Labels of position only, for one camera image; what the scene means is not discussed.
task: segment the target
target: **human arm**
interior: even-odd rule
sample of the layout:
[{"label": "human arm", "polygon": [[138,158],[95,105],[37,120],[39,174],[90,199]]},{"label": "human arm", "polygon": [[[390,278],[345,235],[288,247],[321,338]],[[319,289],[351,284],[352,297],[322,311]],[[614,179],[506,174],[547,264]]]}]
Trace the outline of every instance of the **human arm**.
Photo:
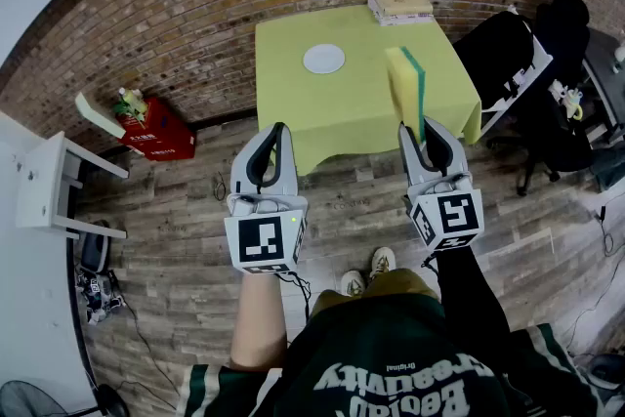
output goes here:
[{"label": "human arm", "polygon": [[245,274],[230,348],[230,367],[269,370],[286,354],[286,322],[275,274]]}]

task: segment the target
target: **white stool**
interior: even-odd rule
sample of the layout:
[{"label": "white stool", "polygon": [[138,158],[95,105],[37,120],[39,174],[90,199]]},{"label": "white stool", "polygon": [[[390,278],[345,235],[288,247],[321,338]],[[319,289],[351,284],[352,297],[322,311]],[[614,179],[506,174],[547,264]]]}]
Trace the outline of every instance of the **white stool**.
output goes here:
[{"label": "white stool", "polygon": [[82,188],[82,183],[63,173],[63,165],[68,155],[87,160],[120,178],[128,178],[128,171],[99,158],[91,151],[66,139],[64,132],[59,132],[27,153],[24,158],[20,170],[17,227],[51,229],[73,239],[78,239],[78,234],[64,229],[71,228],[113,238],[126,238],[126,231],[90,225],[59,215],[61,183]]}]

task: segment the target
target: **white plate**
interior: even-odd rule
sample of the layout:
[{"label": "white plate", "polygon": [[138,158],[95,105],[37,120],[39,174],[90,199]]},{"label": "white plate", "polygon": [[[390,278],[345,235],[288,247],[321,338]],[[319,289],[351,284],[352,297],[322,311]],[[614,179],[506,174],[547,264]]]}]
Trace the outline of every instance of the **white plate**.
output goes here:
[{"label": "white plate", "polygon": [[319,44],[304,54],[304,66],[312,73],[333,73],[343,64],[345,53],[334,44]]}]

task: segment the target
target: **fan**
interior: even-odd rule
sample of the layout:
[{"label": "fan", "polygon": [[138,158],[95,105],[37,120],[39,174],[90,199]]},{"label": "fan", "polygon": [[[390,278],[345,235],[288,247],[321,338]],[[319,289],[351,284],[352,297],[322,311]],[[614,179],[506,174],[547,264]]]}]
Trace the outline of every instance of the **fan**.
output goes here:
[{"label": "fan", "polygon": [[96,391],[98,406],[67,413],[48,394],[23,381],[9,381],[0,388],[0,417],[79,417],[100,411],[113,417],[129,417],[128,408],[111,386],[100,385]]}]

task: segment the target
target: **shoe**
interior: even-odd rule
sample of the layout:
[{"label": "shoe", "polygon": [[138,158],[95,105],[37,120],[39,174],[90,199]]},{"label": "shoe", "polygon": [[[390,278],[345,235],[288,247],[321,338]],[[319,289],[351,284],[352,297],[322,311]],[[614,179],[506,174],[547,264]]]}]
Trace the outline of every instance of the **shoe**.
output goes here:
[{"label": "shoe", "polygon": [[395,252],[393,252],[389,247],[380,247],[375,251],[373,259],[371,259],[371,274],[369,275],[369,278],[374,280],[378,274],[392,271],[395,268]]},{"label": "shoe", "polygon": [[341,294],[355,297],[364,292],[364,278],[359,271],[348,271],[341,278]]}]

